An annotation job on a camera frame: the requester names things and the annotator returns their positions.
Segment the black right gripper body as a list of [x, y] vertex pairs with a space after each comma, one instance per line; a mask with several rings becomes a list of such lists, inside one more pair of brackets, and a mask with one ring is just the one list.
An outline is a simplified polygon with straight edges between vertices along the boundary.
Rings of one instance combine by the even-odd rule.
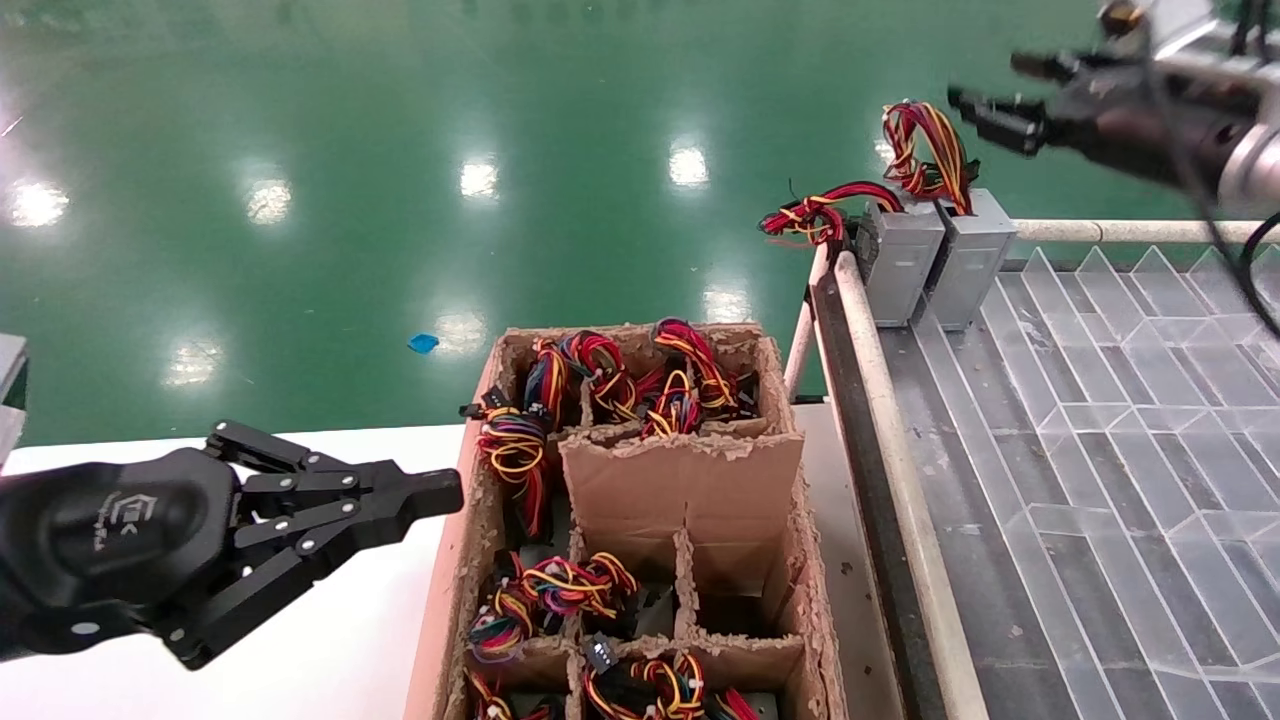
[[1251, 129], [1251, 91], [1242, 85], [1164, 76], [1167, 110], [1158, 109], [1140, 64], [1064, 58], [1059, 92], [1044, 104], [1042, 143], [1071, 149], [1121, 173], [1181, 184], [1172, 160], [1184, 152], [1215, 191], [1231, 154]]

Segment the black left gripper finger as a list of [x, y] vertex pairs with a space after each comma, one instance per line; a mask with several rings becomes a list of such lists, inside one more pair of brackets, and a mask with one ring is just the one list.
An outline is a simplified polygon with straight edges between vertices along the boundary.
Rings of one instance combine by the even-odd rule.
[[307, 509], [270, 530], [264, 560], [232, 550], [215, 562], [232, 574], [216, 591], [198, 591], [155, 621], [155, 634], [189, 670], [200, 670], [329, 578], [356, 553], [404, 539], [420, 519], [463, 507], [460, 489], [372, 489]]
[[347, 462], [238, 421], [219, 421], [205, 454], [250, 474], [239, 505], [265, 520], [338, 502], [407, 512], [411, 521], [458, 512], [465, 505], [456, 469], [407, 473], [392, 460]]

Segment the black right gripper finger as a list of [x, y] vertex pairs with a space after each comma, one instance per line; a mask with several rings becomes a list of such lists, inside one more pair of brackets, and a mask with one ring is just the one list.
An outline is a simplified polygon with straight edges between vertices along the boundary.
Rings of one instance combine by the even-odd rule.
[[1085, 63], [1075, 53], [1015, 51], [1010, 55], [1010, 67], [1019, 76], [1065, 86], [1075, 79]]
[[948, 105], [977, 135], [1002, 149], [1034, 156], [1047, 142], [1044, 102], [1016, 94], [993, 97], [966, 88], [948, 88]]

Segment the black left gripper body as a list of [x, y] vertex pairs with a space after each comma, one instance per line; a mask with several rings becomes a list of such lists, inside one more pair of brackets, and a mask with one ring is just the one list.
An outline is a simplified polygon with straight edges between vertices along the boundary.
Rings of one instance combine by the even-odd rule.
[[3, 479], [3, 659], [148, 634], [182, 661], [242, 642], [232, 529], [241, 479], [179, 448]]

